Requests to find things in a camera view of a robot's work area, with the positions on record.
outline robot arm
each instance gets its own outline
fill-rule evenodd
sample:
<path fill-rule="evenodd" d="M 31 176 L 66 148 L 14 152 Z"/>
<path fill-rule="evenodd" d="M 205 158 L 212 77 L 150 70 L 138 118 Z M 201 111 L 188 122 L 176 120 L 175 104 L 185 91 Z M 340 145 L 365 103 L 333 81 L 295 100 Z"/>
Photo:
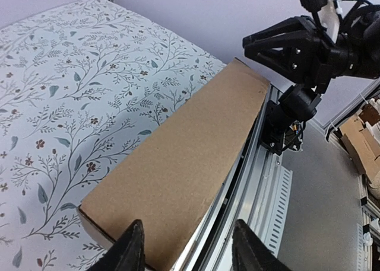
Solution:
<path fill-rule="evenodd" d="M 243 39 L 247 58 L 296 84 L 279 105 L 268 105 L 262 142 L 276 154 L 283 152 L 291 125 L 314 117 L 332 78 L 380 77 L 380 5 L 352 0 L 356 4 L 342 18 L 338 0 L 300 1 L 313 18 L 289 18 Z"/>

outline blue leaf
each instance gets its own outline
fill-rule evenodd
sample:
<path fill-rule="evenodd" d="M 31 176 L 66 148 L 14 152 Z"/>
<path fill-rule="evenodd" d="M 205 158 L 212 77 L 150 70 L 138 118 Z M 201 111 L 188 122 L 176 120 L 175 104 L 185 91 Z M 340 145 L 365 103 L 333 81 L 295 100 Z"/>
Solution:
<path fill-rule="evenodd" d="M 146 135 L 150 135 L 151 133 L 152 133 L 151 130 L 142 130 L 140 133 L 138 133 L 138 135 L 146 136 Z"/>
<path fill-rule="evenodd" d="M 23 210 L 21 210 L 19 207 L 18 208 L 18 213 L 20 214 L 20 223 L 22 225 L 26 224 L 26 214 Z"/>
<path fill-rule="evenodd" d="M 45 190 L 40 184 L 38 184 L 38 201 L 40 201 L 41 204 L 45 204 L 48 200 L 49 198 L 47 197 Z"/>
<path fill-rule="evenodd" d="M 154 68 L 158 68 L 159 67 L 154 60 L 152 60 L 152 67 L 154 67 Z"/>
<path fill-rule="evenodd" d="M 77 72 L 75 72 L 75 74 L 74 74 L 74 80 L 77 82 L 81 81 L 81 77 L 79 76 L 79 74 Z"/>
<path fill-rule="evenodd" d="M 58 88 L 59 88 L 58 85 L 52 85 L 52 86 L 50 86 L 50 88 L 49 88 L 50 97 L 53 97 L 55 95 L 55 93 L 57 92 Z"/>
<path fill-rule="evenodd" d="M 78 158 L 77 158 L 77 160 L 75 161 L 75 168 L 74 168 L 74 171 L 77 171 L 77 170 L 78 170 L 78 168 L 79 168 L 80 165 L 81 165 L 81 162 L 82 162 L 82 156 L 79 155 Z"/>
<path fill-rule="evenodd" d="M 66 204 L 63 204 L 59 209 L 61 211 L 64 211 L 66 209 L 76 209 L 77 206 L 75 206 L 73 203 L 66 203 Z"/>
<path fill-rule="evenodd" d="M 89 105 L 89 103 L 83 104 L 83 106 L 81 107 L 81 110 L 84 110 L 87 107 L 87 105 Z"/>
<path fill-rule="evenodd" d="M 10 149 L 10 151 L 16 147 L 16 144 L 17 144 L 17 142 L 18 142 L 18 137 L 13 136 L 13 137 L 11 138 L 11 140 L 12 140 L 12 145 L 11 145 L 11 149 Z"/>
<path fill-rule="evenodd" d="M 67 148 L 70 146 L 70 141 L 68 139 L 62 139 L 62 138 L 55 138 L 55 139 L 57 139 L 60 144 L 64 145 Z"/>
<path fill-rule="evenodd" d="M 16 268 L 19 268 L 22 260 L 23 260 L 23 250 L 20 247 L 20 250 L 18 251 L 18 253 L 16 253 L 16 255 L 13 257 L 12 265 Z"/>

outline gray floor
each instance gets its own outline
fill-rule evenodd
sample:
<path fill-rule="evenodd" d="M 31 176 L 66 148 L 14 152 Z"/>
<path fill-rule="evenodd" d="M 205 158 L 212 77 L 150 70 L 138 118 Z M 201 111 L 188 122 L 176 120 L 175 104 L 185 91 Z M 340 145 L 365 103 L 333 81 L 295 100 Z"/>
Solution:
<path fill-rule="evenodd" d="M 354 271 L 362 224 L 357 172 L 311 125 L 304 140 L 303 152 L 283 158 L 293 182 L 278 258 L 294 271 Z"/>

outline open cardboard box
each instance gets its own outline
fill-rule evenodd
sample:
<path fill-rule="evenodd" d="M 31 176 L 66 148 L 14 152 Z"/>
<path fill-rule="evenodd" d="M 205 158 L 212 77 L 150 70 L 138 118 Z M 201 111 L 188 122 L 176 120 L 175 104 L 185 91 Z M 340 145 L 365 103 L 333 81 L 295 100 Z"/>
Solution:
<path fill-rule="evenodd" d="M 85 230 L 108 248 L 135 219 L 146 262 L 169 270 L 235 162 L 269 82 L 234 60 L 83 200 Z"/>
<path fill-rule="evenodd" d="M 342 142 L 346 146 L 360 174 L 371 183 L 380 181 L 380 145 L 356 115 L 341 127 Z"/>

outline floral tablecloth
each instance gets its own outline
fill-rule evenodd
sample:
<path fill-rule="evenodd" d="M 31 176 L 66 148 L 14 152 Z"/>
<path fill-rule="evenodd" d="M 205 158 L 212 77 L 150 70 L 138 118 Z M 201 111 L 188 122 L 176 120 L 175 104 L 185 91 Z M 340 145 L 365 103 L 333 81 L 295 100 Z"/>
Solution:
<path fill-rule="evenodd" d="M 96 262 L 75 208 L 223 66 L 105 0 L 0 30 L 0 269 Z"/>

